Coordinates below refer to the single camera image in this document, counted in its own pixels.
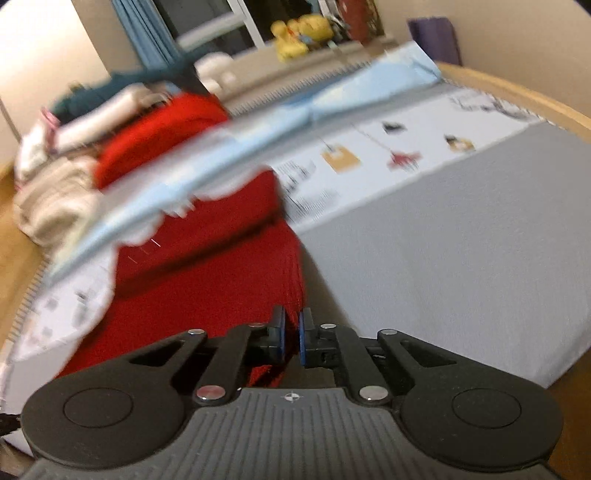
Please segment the ribbed gray plate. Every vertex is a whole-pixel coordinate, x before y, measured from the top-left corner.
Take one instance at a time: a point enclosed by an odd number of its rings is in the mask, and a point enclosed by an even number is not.
[[[444,465],[414,447],[385,409],[356,405],[340,388],[245,388],[227,406],[197,410],[173,443],[136,464],[91,472],[39,460],[22,477],[25,480],[360,478],[548,480],[558,477],[542,465],[497,474],[471,473]]]

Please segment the wooden bed frame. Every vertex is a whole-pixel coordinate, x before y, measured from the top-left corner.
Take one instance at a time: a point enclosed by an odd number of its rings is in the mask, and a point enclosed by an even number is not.
[[[440,63],[443,76],[515,103],[568,129],[591,143],[591,119],[540,93],[471,69]],[[39,247],[12,221],[12,165],[0,167],[0,342],[9,335],[15,315],[43,256]],[[550,465],[567,480],[591,475],[591,351],[560,378],[550,391],[564,413],[564,430]]]

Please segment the red cloth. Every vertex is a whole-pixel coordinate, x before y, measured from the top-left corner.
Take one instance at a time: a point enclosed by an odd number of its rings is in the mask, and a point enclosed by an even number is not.
[[[167,217],[152,239],[119,250],[115,298],[61,375],[90,367],[191,328],[222,336],[287,311],[295,345],[304,306],[300,243],[282,216],[277,182],[261,173],[242,190]],[[268,384],[282,368],[257,369]]]
[[[191,137],[228,120],[215,96],[183,93],[169,105],[145,115],[118,133],[105,147],[95,171],[103,189],[126,173]]]

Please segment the yellow stuffed toy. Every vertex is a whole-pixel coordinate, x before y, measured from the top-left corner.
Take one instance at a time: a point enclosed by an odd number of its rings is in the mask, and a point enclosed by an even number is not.
[[[276,21],[271,25],[275,37],[275,50],[281,61],[305,55],[330,40],[334,32],[330,22],[322,15],[303,15],[299,20]]]

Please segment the dark green cloth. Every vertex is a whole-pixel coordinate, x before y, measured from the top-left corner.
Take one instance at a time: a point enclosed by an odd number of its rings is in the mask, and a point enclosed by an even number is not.
[[[133,83],[146,85],[160,82],[174,83],[181,90],[207,95],[206,88],[197,78],[193,63],[183,58],[164,69],[141,70],[133,73],[114,73],[106,83],[96,87],[81,87],[61,98],[51,109],[62,125],[100,107]]]

